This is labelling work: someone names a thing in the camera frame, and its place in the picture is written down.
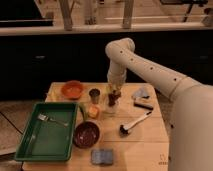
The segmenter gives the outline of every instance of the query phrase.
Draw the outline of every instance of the green tray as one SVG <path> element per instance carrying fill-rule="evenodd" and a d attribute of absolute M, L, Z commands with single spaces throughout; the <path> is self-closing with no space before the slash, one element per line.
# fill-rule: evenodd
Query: green tray
<path fill-rule="evenodd" d="M 16 161 L 67 161 L 71 156 L 77 103 L 36 103 L 15 153 Z M 69 123 L 41 121 L 38 114 Z"/>

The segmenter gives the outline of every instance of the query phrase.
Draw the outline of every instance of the utensil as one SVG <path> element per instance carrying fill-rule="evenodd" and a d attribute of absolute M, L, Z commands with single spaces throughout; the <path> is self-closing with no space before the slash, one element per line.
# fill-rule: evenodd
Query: utensil
<path fill-rule="evenodd" d="M 120 132 L 122 134 L 129 134 L 131 132 L 131 128 L 133 128 L 137 123 L 145 120 L 146 118 L 149 117 L 149 115 L 151 114 L 152 112 L 147 112 L 145 114 L 143 114 L 142 116 L 140 116 L 139 118 L 137 118 L 136 120 L 130 122 L 130 123 L 127 123 L 125 125 L 120 125 Z"/>
<path fill-rule="evenodd" d="M 43 115 L 41 113 L 38 115 L 38 119 L 40 119 L 42 121 L 45 121 L 45 122 L 48 122 L 48 121 L 55 122 L 55 123 L 60 124 L 62 126 L 68 126 L 68 123 L 66 123 L 66 122 L 62 122 L 62 121 L 56 120 L 56 119 L 54 119 L 52 117 Z"/>

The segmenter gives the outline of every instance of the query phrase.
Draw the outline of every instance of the orange bowl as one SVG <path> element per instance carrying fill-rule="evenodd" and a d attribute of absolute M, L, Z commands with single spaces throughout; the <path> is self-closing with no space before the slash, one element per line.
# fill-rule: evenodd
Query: orange bowl
<path fill-rule="evenodd" d="M 67 99 L 78 99 L 81 97 L 82 92 L 83 84 L 77 80 L 68 81 L 61 88 L 61 93 Z"/>

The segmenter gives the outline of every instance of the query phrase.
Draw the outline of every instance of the fork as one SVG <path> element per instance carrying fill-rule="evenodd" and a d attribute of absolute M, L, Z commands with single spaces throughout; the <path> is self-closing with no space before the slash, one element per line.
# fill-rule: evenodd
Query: fork
<path fill-rule="evenodd" d="M 48 121 L 55 122 L 55 123 L 60 124 L 60 125 L 62 125 L 62 126 L 68 126 L 68 123 L 65 123 L 65 122 L 56 120 L 56 119 L 54 119 L 54 118 L 52 118 L 52 117 L 43 115 L 43 114 L 41 114 L 41 113 L 38 115 L 38 119 L 40 119 L 40 120 L 42 120 L 42 121 L 45 121 L 45 122 L 48 122 Z"/>

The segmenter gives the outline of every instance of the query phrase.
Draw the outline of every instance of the bowl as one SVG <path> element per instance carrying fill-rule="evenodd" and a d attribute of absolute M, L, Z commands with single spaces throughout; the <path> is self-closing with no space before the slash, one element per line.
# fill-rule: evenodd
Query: bowl
<path fill-rule="evenodd" d="M 83 84 L 78 80 L 67 81 L 61 88 L 61 93 L 67 99 L 79 99 L 83 92 Z"/>
<path fill-rule="evenodd" d="M 99 136 L 98 126 L 93 122 L 86 121 L 76 127 L 73 141 L 79 148 L 90 148 L 98 141 Z"/>

